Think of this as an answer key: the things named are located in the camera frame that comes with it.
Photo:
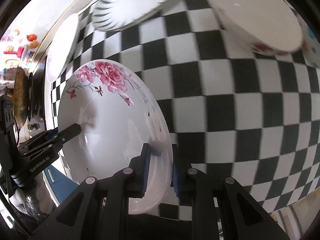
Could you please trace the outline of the pink flower white plate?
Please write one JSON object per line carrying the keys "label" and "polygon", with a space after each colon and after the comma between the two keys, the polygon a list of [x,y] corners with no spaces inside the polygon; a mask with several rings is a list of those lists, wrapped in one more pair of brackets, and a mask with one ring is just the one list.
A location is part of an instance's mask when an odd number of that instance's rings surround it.
{"label": "pink flower white plate", "polygon": [[81,127],[65,143],[62,159],[75,183],[87,177],[104,179],[127,167],[144,144],[151,147],[148,184],[143,198],[129,201],[129,213],[154,209],[171,183],[173,153],[163,113],[145,83],[129,68],[111,60],[93,60],[79,67],[62,92],[57,126]]}

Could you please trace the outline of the grey flower white plate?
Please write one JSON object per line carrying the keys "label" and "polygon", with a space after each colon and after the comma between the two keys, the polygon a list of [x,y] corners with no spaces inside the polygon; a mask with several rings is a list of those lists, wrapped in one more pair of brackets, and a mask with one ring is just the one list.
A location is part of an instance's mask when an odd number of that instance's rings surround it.
{"label": "grey flower white plate", "polygon": [[46,79],[53,83],[63,73],[79,37],[79,15],[71,14],[55,33],[46,60]]}

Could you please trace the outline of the blue leaf pattern plate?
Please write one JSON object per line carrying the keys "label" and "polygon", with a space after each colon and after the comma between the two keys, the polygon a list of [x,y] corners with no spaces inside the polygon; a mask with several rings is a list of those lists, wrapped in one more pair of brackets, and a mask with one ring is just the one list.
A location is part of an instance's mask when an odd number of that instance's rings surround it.
{"label": "blue leaf pattern plate", "polygon": [[118,31],[146,20],[168,0],[99,0],[92,23],[99,31]]}

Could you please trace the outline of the metal wok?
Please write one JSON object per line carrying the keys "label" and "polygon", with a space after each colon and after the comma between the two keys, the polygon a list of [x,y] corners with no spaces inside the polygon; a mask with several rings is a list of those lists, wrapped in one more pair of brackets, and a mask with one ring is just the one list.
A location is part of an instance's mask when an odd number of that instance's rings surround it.
{"label": "metal wok", "polygon": [[18,129],[21,129],[28,116],[29,80],[21,67],[16,68],[13,93],[13,113]]}

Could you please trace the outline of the black white checkered mat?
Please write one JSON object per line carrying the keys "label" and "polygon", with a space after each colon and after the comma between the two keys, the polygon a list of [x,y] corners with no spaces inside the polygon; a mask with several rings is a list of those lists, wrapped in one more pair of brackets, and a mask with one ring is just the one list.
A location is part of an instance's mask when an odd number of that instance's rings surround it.
{"label": "black white checkered mat", "polygon": [[241,48],[208,0],[171,0],[118,33],[94,30],[89,6],[63,75],[51,88],[53,118],[67,79],[94,59],[120,62],[156,98],[181,155],[208,176],[234,177],[268,211],[319,188],[319,70],[297,51]]}

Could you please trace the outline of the white bowl blue pattern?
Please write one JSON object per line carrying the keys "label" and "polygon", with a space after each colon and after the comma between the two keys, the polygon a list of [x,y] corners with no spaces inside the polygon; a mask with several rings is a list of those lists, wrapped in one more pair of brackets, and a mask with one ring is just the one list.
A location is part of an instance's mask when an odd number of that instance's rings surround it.
{"label": "white bowl blue pattern", "polygon": [[312,32],[311,28],[307,25],[307,23],[302,19],[299,13],[292,9],[295,14],[303,33],[303,44],[302,51],[307,61],[316,68],[319,68],[319,42]]}

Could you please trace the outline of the white bowl red flowers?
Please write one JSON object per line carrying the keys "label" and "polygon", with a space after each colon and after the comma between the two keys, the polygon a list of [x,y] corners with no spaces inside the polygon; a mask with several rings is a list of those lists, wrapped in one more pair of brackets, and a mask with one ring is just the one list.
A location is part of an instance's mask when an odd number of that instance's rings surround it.
{"label": "white bowl red flowers", "polygon": [[283,0],[210,0],[226,31],[262,55],[286,55],[303,43],[300,24]]}

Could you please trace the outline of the colourful fruit wall sticker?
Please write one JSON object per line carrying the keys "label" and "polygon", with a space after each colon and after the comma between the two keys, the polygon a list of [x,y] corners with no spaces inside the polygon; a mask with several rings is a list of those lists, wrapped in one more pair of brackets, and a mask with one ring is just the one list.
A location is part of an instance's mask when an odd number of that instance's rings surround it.
{"label": "colourful fruit wall sticker", "polygon": [[7,29],[1,37],[1,85],[15,81],[17,68],[26,73],[40,45],[39,35],[26,34],[18,29]]}

